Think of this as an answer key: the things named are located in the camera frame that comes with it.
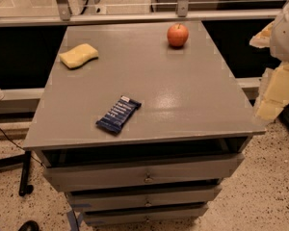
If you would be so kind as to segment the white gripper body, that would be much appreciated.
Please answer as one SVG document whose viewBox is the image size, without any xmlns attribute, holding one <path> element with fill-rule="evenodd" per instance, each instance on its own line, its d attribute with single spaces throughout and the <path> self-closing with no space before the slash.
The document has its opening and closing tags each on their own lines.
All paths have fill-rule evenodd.
<svg viewBox="0 0 289 231">
<path fill-rule="evenodd" d="M 289 62 L 289 1 L 274 21 L 270 38 L 270 52 L 273 57 Z"/>
</svg>

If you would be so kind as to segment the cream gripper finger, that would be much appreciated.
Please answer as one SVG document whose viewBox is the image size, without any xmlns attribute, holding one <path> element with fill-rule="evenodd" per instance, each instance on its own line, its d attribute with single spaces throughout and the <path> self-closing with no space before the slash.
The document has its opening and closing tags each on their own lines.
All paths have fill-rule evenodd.
<svg viewBox="0 0 289 231">
<path fill-rule="evenodd" d="M 289 104 L 289 63 L 266 68 L 260 81 L 254 114 L 265 122 L 274 121 Z"/>
<path fill-rule="evenodd" d="M 256 48 L 269 48 L 273 26 L 274 26 L 274 22 L 270 22 L 259 33 L 253 36 L 250 40 L 250 46 L 253 46 Z"/>
</svg>

